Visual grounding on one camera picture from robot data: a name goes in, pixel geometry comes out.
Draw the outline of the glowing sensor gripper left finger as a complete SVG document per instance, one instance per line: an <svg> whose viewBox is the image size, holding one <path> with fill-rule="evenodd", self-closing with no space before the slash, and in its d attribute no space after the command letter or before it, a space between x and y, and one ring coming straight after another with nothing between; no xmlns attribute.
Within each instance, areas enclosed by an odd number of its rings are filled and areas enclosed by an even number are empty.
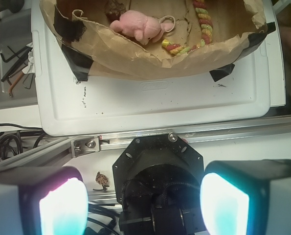
<svg viewBox="0 0 291 235"><path fill-rule="evenodd" d="M88 200L74 167L0 167L0 235L81 235Z"/></svg>

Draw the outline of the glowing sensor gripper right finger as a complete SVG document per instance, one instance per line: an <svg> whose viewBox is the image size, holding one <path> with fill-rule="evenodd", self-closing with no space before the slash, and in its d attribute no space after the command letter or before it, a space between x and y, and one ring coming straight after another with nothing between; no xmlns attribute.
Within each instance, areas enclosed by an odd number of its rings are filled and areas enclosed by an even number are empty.
<svg viewBox="0 0 291 235"><path fill-rule="evenodd" d="M200 203L211 235L291 235L291 160L212 161Z"/></svg>

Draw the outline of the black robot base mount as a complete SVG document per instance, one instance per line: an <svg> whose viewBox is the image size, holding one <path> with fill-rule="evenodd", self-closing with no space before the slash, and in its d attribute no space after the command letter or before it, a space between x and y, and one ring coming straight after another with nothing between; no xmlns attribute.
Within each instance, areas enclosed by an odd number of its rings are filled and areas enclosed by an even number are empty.
<svg viewBox="0 0 291 235"><path fill-rule="evenodd" d="M205 231L200 188L203 157L174 133L137 137L112 166L119 228L126 235Z"/></svg>

